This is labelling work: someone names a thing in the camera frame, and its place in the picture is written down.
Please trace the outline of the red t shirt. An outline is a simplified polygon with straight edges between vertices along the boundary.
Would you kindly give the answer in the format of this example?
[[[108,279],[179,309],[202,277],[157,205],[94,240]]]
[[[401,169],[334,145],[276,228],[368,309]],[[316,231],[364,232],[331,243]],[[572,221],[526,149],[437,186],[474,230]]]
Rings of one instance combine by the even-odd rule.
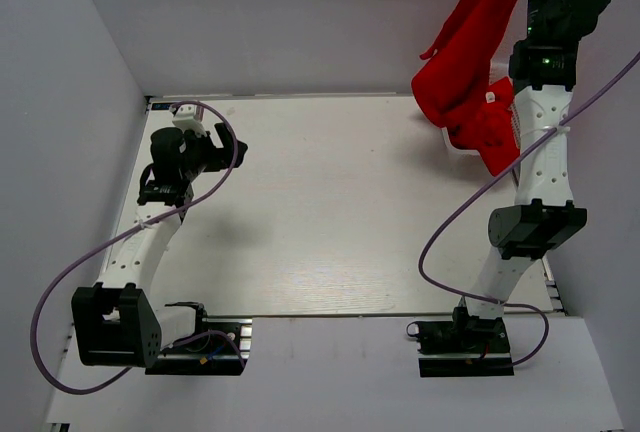
[[[491,60],[503,40],[518,0],[459,0],[411,80],[425,117],[451,128],[479,108]]]

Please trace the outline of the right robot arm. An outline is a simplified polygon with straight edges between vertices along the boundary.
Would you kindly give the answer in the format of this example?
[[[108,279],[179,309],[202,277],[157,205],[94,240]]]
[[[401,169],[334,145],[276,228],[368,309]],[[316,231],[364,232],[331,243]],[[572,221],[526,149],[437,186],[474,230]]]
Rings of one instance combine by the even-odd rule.
[[[512,206],[489,219],[492,245],[471,294],[453,313],[451,336],[472,351],[499,335],[505,304],[524,273],[586,224],[568,174],[567,118],[582,38],[611,0],[528,0],[527,36],[509,62],[523,160]]]

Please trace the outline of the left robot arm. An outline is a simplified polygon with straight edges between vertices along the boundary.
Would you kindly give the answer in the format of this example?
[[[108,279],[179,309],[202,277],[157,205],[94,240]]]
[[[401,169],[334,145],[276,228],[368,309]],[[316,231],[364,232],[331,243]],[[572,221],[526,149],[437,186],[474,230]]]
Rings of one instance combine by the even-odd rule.
[[[247,147],[224,123],[221,144],[196,126],[164,127],[151,136],[151,161],[140,177],[134,231],[91,287],[79,287],[71,308],[79,356],[86,366],[149,369],[161,352],[182,343],[199,351],[211,339],[197,302],[151,304],[154,276],[168,245],[195,203],[199,175],[238,167]]]

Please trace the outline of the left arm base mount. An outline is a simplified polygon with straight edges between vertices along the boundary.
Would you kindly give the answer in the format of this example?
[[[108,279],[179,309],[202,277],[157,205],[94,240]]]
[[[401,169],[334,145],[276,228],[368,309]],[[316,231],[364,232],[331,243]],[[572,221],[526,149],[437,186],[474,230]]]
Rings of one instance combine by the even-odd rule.
[[[251,318],[205,317],[197,340],[160,353],[148,376],[238,377],[248,363]]]

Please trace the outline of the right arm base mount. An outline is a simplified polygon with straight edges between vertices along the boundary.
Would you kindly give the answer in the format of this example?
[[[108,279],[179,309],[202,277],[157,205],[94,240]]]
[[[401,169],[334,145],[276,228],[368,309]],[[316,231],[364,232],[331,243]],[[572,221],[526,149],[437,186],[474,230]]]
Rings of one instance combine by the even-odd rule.
[[[504,321],[497,330],[462,330],[449,321],[414,321],[407,336],[418,343],[421,378],[508,377],[514,375]]]

